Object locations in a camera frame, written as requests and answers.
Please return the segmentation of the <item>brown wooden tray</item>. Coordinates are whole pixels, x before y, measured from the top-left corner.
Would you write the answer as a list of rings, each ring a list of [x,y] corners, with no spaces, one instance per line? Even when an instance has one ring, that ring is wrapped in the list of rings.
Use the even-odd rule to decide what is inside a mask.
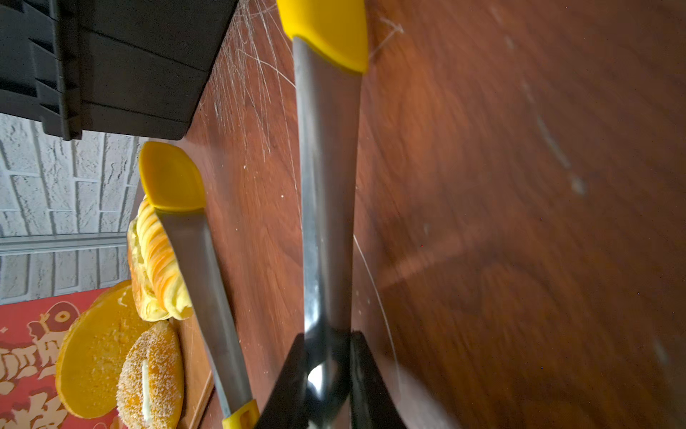
[[[184,403],[178,428],[198,428],[210,395],[214,377],[205,349],[205,341],[193,316],[179,321],[171,320],[176,329],[184,369]]]

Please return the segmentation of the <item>large oval golden bun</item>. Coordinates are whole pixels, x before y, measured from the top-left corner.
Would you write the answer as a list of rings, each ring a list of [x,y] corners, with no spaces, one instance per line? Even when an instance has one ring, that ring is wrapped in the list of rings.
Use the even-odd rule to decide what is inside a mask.
[[[150,327],[139,317],[130,281],[105,291],[76,319],[55,366],[55,387],[71,415],[96,419],[115,409],[123,363]]]

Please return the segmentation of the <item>sugared round bun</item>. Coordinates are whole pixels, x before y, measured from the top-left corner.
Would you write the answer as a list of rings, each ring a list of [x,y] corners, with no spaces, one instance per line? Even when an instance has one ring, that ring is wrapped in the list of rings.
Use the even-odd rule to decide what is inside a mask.
[[[128,428],[175,428],[184,400],[180,343],[172,325],[153,324],[130,349],[117,384],[117,410]]]

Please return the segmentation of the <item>black plastic toolbox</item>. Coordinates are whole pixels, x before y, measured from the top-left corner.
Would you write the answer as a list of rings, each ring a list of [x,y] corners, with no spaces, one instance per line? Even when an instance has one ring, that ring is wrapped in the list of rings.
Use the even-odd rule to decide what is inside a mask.
[[[49,135],[181,139],[234,1],[5,1],[1,110]]]

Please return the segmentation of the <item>yellow metal tongs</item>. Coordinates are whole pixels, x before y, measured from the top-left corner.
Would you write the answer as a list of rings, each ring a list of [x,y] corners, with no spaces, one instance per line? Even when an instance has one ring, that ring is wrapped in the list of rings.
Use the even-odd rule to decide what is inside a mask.
[[[281,1],[293,43],[303,234],[307,427],[351,424],[353,235],[361,84],[368,66],[361,1]],[[148,202],[187,285],[226,428],[255,428],[259,410],[205,215],[198,168],[173,145],[139,155]]]

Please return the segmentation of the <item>striped yellow bread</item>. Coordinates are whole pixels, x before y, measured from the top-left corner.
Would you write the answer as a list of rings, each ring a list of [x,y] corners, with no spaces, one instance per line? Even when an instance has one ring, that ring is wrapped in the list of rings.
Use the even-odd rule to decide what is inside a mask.
[[[129,224],[127,242],[133,299],[141,319],[157,322],[193,316],[173,246],[146,198]]]

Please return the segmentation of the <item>red white paper bag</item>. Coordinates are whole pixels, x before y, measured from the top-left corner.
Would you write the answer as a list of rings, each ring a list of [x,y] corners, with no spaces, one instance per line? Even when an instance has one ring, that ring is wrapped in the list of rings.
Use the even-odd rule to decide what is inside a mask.
[[[1,307],[1,427],[121,426],[114,410],[101,418],[76,418],[55,388],[55,366],[64,337],[102,293],[85,291]]]

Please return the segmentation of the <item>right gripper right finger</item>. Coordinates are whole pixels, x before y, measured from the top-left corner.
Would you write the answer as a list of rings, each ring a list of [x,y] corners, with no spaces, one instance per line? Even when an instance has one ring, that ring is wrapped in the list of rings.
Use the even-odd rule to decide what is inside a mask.
[[[406,429],[364,334],[352,332],[350,346],[352,427]]]

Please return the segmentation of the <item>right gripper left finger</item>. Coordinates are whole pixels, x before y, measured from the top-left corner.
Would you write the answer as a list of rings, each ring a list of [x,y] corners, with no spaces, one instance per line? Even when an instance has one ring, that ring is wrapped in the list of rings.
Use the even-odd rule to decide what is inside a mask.
[[[308,423],[305,416],[306,371],[305,334],[298,334],[291,345],[289,354],[255,429],[307,428]]]

